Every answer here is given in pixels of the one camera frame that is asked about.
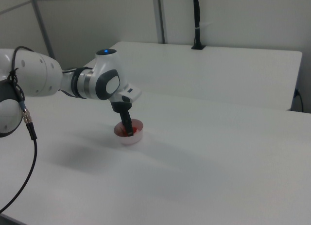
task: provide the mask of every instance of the white wall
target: white wall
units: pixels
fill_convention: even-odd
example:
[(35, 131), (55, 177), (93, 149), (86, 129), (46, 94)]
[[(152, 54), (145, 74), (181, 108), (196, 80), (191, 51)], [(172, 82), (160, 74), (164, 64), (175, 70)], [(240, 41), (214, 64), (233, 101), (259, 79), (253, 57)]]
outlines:
[(30, 0), (0, 0), (0, 48), (20, 45), (48, 54)]
[[(311, 0), (199, 2), (201, 24), (211, 22), (201, 30), (204, 44), (301, 51), (303, 58), (297, 86), (305, 110), (311, 112)], [(163, 4), (167, 42), (193, 44), (193, 0), (163, 0)], [(297, 99), (294, 109), (300, 110)]]
[(61, 67), (81, 67), (119, 41), (157, 43), (153, 0), (38, 0)]

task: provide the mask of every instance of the black cable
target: black cable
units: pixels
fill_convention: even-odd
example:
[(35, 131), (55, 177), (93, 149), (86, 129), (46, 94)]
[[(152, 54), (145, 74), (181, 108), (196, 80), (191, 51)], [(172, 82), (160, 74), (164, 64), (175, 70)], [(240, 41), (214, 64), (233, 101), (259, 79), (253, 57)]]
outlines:
[(14, 68), (15, 67), (15, 58), (16, 58), (16, 53), (18, 52), (18, 50), (20, 49), (26, 49), (28, 51), (31, 51), (33, 52), (33, 50), (27, 48), (27, 47), (24, 47), (24, 46), (19, 46), (17, 47), (16, 49), (14, 49), (14, 52), (13, 52), (13, 58), (12, 58), (12, 67), (11, 67), (11, 71), (10, 71), (10, 74), (8, 76), (8, 80), (11, 80), (12, 82), (12, 85), (13, 85), (13, 88), (15, 90), (15, 93), (19, 99), (19, 102), (21, 101), (24, 101), (25, 100), (25, 95), (24, 95), (24, 92), (23, 90), (21, 89), (21, 87), (17, 84), (18, 83), (18, 80), (17, 80), (17, 76), (16, 76), (16, 70), (18, 70), (18, 68)]
[(35, 167), (35, 161), (36, 161), (36, 159), (37, 159), (37, 141), (36, 141), (36, 139), (34, 139), (34, 146), (35, 146), (34, 159), (33, 159), (33, 163), (32, 163), (32, 165), (31, 165), (30, 171), (29, 171), (29, 173), (28, 173), (28, 176), (27, 176), (27, 178), (26, 178), (24, 184), (21, 186), (21, 188), (20, 188), (19, 191), (17, 192), (17, 194), (12, 198), (12, 200), (11, 200), (8, 204), (6, 204), (5, 207), (3, 207), (3, 208), (0, 210), (0, 214), (1, 214), (2, 212), (4, 212), (4, 211), (17, 199), (17, 197), (20, 195), (20, 193), (21, 193), (21, 192), (23, 191), (23, 189), (25, 188), (25, 186), (26, 186), (28, 180), (30, 179), (30, 176), (31, 176), (31, 174), (33, 173), (33, 170), (34, 170), (34, 167)]
[(302, 103), (302, 97), (301, 97), (300, 92), (298, 92), (297, 95), (299, 95), (300, 102), (301, 102), (301, 112), (303, 112), (303, 103)]
[(15, 90), (15, 93), (17, 95), (17, 98), (18, 98), (18, 103), (20, 105), (20, 108), (22, 110), (22, 116), (24, 118), (24, 121), (26, 123), (26, 127), (29, 131), (29, 134), (30, 134), (30, 137), (31, 137), (31, 140), (34, 141), (34, 146), (35, 146), (35, 153), (34, 153), (34, 159), (33, 159), (33, 163), (31, 165), (31, 168), (30, 168), (30, 171), (26, 177), (26, 180), (24, 181), (24, 184), (21, 186), (21, 188), (19, 189), (19, 191), (17, 192), (17, 194), (15, 194), (15, 196), (12, 198), (12, 200), (6, 204), (1, 210), (0, 210), (0, 214), (2, 212), (4, 212), (16, 199), (17, 197), (20, 195), (20, 193), (24, 190), (26, 184), (28, 183), (29, 179), (30, 179), (30, 176), (32, 175), (33, 173), (33, 170), (34, 170), (34, 167), (35, 167), (35, 162), (36, 162), (36, 159), (37, 159), (37, 136), (35, 134), (35, 128), (34, 128), (34, 124), (32, 122), (32, 119), (30, 117), (30, 113), (29, 111), (27, 110), (25, 104), (24, 104), (24, 101), (25, 101), (25, 95), (24, 95), (24, 92), (22, 90), (22, 88), (17, 84), (18, 83), (18, 79), (17, 79), (17, 76), (16, 76), (16, 70), (18, 70), (18, 68), (14, 68), (15, 67), (15, 58), (16, 58), (16, 53), (19, 49), (26, 49), (26, 50), (29, 50), (31, 52), (33, 52), (33, 50), (27, 48), (27, 47), (24, 47), (24, 46), (19, 46), (17, 47), (14, 52), (13, 52), (13, 58), (12, 58), (12, 68), (11, 68), (11, 71), (10, 71), (10, 74), (8, 76), (8, 80), (10, 80), (12, 82), (12, 86)]

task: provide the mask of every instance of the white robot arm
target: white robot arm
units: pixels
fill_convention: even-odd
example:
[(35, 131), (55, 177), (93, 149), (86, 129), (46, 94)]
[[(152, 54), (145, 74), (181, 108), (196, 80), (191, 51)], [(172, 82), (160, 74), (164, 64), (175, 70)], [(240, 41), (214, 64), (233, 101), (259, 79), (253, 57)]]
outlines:
[[(0, 137), (14, 132), (22, 119), (21, 106), (8, 80), (13, 49), (0, 49)], [(129, 84), (124, 76), (119, 54), (114, 49), (96, 52), (94, 68), (82, 67), (62, 71), (59, 63), (42, 54), (19, 50), (14, 60), (18, 85), (25, 96), (49, 96), (61, 90), (77, 98), (109, 100), (120, 113), (128, 136), (133, 135), (128, 110), (141, 90)]]

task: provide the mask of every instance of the tabletop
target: tabletop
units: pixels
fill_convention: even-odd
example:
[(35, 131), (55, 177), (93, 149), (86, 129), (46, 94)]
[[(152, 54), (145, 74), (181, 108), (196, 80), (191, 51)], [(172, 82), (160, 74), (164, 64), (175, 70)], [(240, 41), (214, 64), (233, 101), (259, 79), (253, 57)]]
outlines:
[(127, 79), (143, 91), (289, 110), (301, 52), (119, 42)]
[[(26, 98), (31, 179), (5, 215), (32, 225), (311, 223), (311, 115), (143, 92), (143, 138), (122, 146), (108, 101)], [(33, 158), (22, 124), (0, 140), (0, 207)]]

